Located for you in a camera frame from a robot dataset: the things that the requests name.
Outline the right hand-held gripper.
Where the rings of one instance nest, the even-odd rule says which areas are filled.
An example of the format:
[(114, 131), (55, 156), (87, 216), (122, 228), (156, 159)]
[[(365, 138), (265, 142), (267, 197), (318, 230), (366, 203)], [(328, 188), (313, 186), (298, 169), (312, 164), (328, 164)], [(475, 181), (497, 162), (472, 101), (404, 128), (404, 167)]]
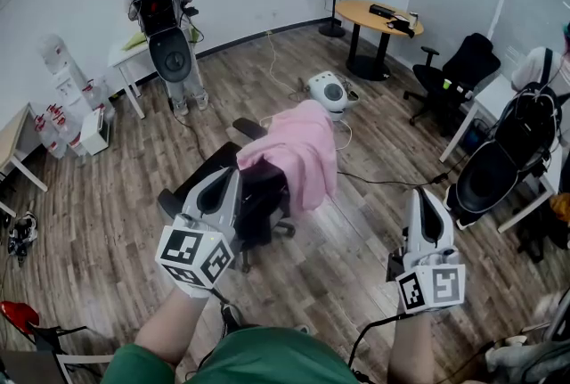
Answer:
[(403, 246), (388, 257), (387, 280), (396, 283), (408, 315), (464, 301), (466, 266), (454, 245), (452, 218), (423, 187), (412, 189), (406, 202)]

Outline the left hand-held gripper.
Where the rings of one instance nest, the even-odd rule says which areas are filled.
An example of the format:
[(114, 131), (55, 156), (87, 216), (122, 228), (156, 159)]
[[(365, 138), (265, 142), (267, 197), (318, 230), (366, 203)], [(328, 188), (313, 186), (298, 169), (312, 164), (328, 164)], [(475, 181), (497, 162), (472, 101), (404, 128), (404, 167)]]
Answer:
[(241, 191), (240, 171), (221, 168), (190, 189), (173, 223), (163, 228), (155, 261), (191, 297), (222, 297), (216, 284), (234, 260)]

